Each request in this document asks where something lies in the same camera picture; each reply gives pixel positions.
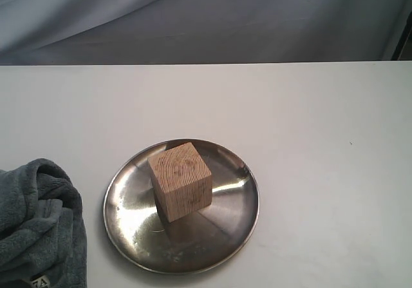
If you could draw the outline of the wooden cube block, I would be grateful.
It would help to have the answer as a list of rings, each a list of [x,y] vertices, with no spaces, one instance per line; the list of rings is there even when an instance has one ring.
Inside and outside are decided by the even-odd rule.
[[[192,143],[148,158],[160,207],[174,222],[212,203],[212,173]]]

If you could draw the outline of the grey fluffy towel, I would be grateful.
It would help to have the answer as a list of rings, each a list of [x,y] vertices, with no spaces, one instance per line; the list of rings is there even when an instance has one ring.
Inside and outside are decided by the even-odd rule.
[[[1,171],[1,287],[86,287],[82,199],[56,163]]]

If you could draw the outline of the round stainless steel plate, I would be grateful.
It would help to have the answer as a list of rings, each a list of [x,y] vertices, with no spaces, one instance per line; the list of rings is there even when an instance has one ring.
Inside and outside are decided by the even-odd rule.
[[[259,216],[258,184],[247,164],[219,144],[194,139],[213,176],[210,206],[168,222],[151,183],[148,158],[183,144],[149,146],[112,178],[102,203],[113,247],[138,267],[160,274],[191,274],[232,258],[250,239]]]

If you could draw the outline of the grey backdrop cloth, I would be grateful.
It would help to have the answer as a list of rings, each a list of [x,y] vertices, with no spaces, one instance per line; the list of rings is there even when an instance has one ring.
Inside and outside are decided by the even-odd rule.
[[[1,64],[388,60],[411,0],[1,0]]]

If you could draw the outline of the black vertical stand pole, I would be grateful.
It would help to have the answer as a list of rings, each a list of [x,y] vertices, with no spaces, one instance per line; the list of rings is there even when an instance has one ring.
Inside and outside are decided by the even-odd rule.
[[[405,27],[404,27],[401,35],[400,35],[398,43],[397,43],[397,45],[395,47],[395,50],[394,50],[394,52],[391,56],[391,59],[390,59],[391,61],[397,61],[397,60],[400,60],[400,58],[401,58],[404,47],[405,47],[405,45],[408,41],[409,35],[411,34],[411,16],[412,16],[412,13],[410,12],[408,17],[407,17]]]

